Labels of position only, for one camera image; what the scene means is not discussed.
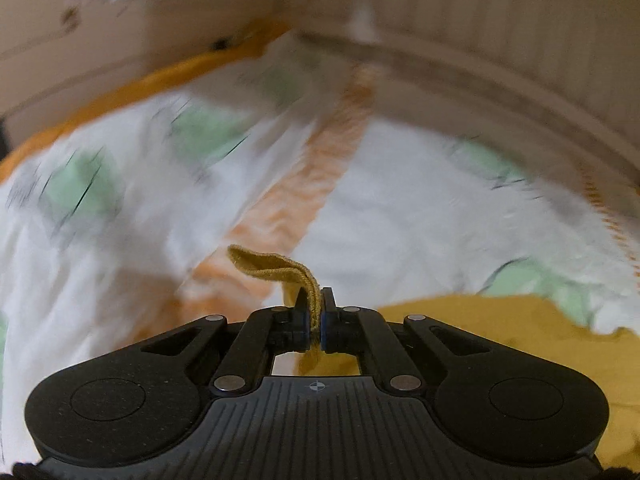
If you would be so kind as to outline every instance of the ribbed plastic surface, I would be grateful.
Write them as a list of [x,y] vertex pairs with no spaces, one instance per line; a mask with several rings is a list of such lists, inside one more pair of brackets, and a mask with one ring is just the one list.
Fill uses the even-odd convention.
[[68,480],[485,480],[587,479],[596,466],[518,468],[450,441],[417,399],[380,392],[369,377],[268,377],[252,394],[213,403],[201,425],[168,452],[121,468],[57,460]]

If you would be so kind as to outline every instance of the cloth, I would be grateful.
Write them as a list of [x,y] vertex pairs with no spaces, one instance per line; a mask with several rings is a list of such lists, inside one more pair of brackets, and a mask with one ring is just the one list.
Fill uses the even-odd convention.
[[[572,324],[549,300],[535,296],[443,296],[384,306],[379,312],[391,322],[424,314],[583,373],[602,389],[610,406],[598,459],[604,467],[640,470],[640,337],[631,331],[595,335]],[[359,372],[352,356],[322,354],[305,374]]]
[[101,98],[0,166],[6,468],[38,460],[23,417],[37,383],[180,304],[334,108],[351,63],[274,30]]
[[306,292],[310,330],[316,333],[320,330],[320,287],[309,269],[280,254],[257,253],[238,245],[229,246],[227,251],[236,268],[247,276],[268,282],[281,282],[283,286],[293,286],[296,290],[303,288]]
[[262,306],[273,284],[235,269],[226,246],[240,244],[263,253],[290,254],[305,236],[348,170],[369,121],[376,71],[356,65],[347,74],[335,108],[308,138],[293,167],[194,269],[178,292],[179,301],[164,305],[148,324],[141,324],[134,340],[204,316],[213,305],[229,320],[244,320]]
[[[480,115],[459,136],[434,131],[438,113],[470,114],[383,73],[348,170],[285,254],[342,304],[535,292],[594,332],[640,333],[632,184],[578,162],[566,145]],[[623,190],[625,209],[616,204]],[[265,304],[281,301],[276,291]]]

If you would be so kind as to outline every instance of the orange trim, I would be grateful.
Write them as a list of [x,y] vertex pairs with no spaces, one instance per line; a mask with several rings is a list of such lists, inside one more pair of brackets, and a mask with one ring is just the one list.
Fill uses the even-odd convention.
[[48,148],[57,139],[72,133],[79,126],[96,120],[118,108],[137,103],[160,92],[188,83],[192,79],[211,72],[224,64],[245,58],[260,57],[271,41],[288,30],[289,27],[283,23],[256,20],[249,24],[239,35],[239,37],[247,39],[238,46],[227,50],[206,52],[181,61],[152,72],[142,79],[97,98],[91,104],[80,108],[64,123],[35,134],[13,150],[0,163],[0,184],[14,172],[25,158]]
[[611,237],[615,240],[616,245],[625,255],[625,258],[631,263],[634,276],[636,277],[636,288],[638,293],[640,293],[640,264],[638,263],[638,258],[629,245],[628,238],[620,227],[618,220],[616,220],[613,211],[604,202],[604,198],[596,186],[593,175],[591,174],[591,168],[581,162],[578,162],[576,165],[580,172],[580,176],[582,177],[584,196],[591,206],[602,216],[601,220],[605,224],[606,228],[611,232]]
[[213,312],[229,322],[245,320],[268,297],[273,283],[236,269],[226,247],[241,244],[255,251],[291,254],[349,167],[369,124],[377,71],[355,66],[342,97],[331,114],[309,137],[293,167],[274,183],[200,263],[190,277],[209,295],[167,304],[134,335],[141,340]]

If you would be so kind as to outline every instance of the circular pad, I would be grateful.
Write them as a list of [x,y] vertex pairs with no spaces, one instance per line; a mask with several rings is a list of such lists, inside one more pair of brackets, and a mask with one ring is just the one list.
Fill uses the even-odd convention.
[[80,386],[71,407],[89,420],[118,420],[135,413],[145,403],[145,391],[132,381],[98,379]]
[[499,412],[520,420],[542,420],[562,408],[562,394],[545,381],[519,377],[496,384],[489,392]]

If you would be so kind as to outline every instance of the green pattern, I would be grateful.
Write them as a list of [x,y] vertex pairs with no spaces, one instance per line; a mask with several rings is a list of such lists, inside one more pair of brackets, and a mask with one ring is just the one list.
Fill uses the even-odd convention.
[[568,280],[532,258],[500,267],[482,291],[484,296],[535,294],[553,301],[578,326],[590,323],[589,293],[585,285]]
[[206,166],[225,158],[245,137],[235,117],[215,108],[189,107],[172,124],[178,156]]
[[113,174],[99,152],[75,153],[51,175],[43,197],[58,219],[105,214],[118,205]]
[[463,140],[457,145],[454,158],[474,174],[502,185],[527,180],[524,171],[507,156],[475,140]]

